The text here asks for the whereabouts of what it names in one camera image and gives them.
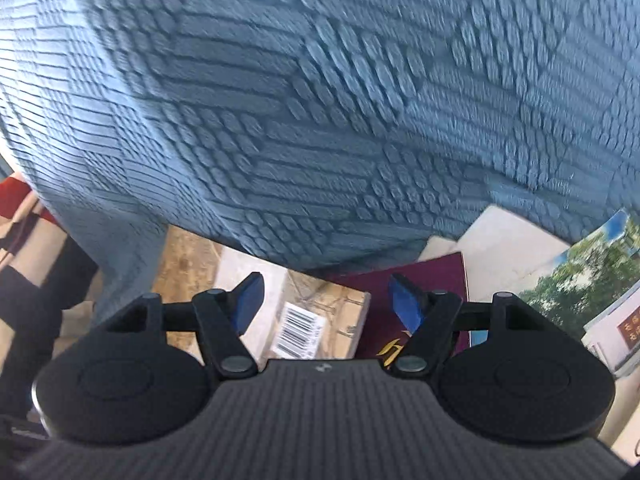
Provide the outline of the tan painting cover book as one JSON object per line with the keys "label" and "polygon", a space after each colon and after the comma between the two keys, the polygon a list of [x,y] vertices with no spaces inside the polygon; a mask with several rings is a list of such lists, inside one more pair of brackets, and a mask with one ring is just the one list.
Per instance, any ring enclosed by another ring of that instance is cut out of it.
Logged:
{"label": "tan painting cover book", "polygon": [[241,340],[259,366],[270,359],[351,359],[370,304],[367,292],[313,278],[170,226],[152,291],[166,302],[265,281],[262,306]]}

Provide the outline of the blue textured chair cover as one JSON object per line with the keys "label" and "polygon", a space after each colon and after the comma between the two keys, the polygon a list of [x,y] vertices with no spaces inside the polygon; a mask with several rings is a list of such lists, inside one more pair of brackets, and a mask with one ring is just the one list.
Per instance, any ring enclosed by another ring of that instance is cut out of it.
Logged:
{"label": "blue textured chair cover", "polygon": [[574,242],[639,207],[639,0],[1,0],[1,133],[99,318],[172,224],[335,273],[490,204]]}

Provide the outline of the red black striped blanket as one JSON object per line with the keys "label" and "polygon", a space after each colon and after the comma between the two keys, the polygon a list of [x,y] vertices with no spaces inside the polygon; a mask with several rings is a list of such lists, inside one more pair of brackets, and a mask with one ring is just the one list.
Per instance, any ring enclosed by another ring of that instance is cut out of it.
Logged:
{"label": "red black striped blanket", "polygon": [[1,413],[25,419],[40,370],[88,333],[98,266],[18,172],[1,181]]}

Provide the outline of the purple gold cover book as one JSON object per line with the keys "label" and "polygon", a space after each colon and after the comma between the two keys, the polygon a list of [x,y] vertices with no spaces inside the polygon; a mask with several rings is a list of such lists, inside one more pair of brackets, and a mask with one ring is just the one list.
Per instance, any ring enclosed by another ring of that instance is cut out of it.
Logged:
{"label": "purple gold cover book", "polygon": [[396,268],[334,276],[331,280],[369,295],[356,357],[378,359],[384,366],[392,364],[427,317],[431,310],[428,292],[446,290],[466,298],[460,252]]}

